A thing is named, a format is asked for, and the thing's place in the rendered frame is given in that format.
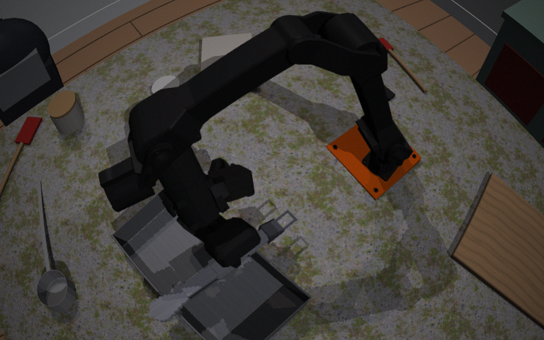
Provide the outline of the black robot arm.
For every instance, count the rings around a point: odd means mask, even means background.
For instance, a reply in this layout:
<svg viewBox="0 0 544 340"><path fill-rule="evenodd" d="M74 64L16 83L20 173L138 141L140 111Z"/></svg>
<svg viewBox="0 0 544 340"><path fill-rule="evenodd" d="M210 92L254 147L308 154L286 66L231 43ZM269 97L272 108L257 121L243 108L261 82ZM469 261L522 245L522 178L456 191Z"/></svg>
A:
<svg viewBox="0 0 544 340"><path fill-rule="evenodd" d="M100 185L117 213L153 196L158 179L170 193L189 188L202 174L191 145L201 139L203 124L294 64L350 76L365 114L356 121L358 131L370 149L362 163L388 181L413 150L392 119L381 76L387 59L385 46L353 13L281 16L192 79L135 105L128 122L131 157L99 172ZM207 175L221 213L227 202L255 194L252 172L221 157Z"/></svg>

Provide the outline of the grey canister with brown lid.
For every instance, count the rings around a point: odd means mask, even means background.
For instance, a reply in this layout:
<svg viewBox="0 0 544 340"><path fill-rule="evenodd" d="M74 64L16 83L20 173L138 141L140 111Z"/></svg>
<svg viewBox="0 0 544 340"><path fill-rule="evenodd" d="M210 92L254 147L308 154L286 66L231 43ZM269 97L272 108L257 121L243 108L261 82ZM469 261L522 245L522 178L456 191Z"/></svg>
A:
<svg viewBox="0 0 544 340"><path fill-rule="evenodd" d="M61 134L73 133L81 126L84 112L73 91L66 90L55 95L47 111Z"/></svg>

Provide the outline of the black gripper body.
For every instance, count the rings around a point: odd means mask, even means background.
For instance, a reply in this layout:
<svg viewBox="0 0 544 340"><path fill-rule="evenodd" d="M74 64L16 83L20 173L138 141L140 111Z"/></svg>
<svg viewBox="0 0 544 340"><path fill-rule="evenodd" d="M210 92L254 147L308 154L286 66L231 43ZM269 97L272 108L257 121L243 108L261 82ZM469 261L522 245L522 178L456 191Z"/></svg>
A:
<svg viewBox="0 0 544 340"><path fill-rule="evenodd" d="M173 218L178 215L192 232L199 229L205 234L211 230L204 247L223 268L230 267L258 246L261 238L256 229L242 218L226 220L219 214L209 189L213 185L213 180L202 169L200 178L184 191L170 193L163 189L162 203Z"/></svg>

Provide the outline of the grey cylinder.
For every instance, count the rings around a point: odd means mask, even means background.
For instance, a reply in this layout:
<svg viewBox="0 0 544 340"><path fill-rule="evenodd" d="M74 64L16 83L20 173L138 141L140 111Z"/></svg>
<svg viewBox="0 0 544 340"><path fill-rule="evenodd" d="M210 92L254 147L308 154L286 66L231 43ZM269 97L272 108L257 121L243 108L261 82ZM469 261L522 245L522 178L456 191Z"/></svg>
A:
<svg viewBox="0 0 544 340"><path fill-rule="evenodd" d="M180 86L180 81L175 76L163 76L157 79L152 85L152 93L156 93L160 89L174 88Z"/></svg>

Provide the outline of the black spatula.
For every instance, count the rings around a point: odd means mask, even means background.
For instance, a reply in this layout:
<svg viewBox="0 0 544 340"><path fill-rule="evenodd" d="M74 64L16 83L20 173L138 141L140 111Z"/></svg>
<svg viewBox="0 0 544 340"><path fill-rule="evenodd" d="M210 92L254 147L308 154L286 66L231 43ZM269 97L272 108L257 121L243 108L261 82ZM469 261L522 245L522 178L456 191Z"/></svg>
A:
<svg viewBox="0 0 544 340"><path fill-rule="evenodd" d="M314 36L316 38L321 38L320 35L314 34ZM385 92L386 92L388 101L390 101L390 99L392 100L392 98L395 97L395 93L393 93L391 90L389 90L386 86L385 86Z"/></svg>

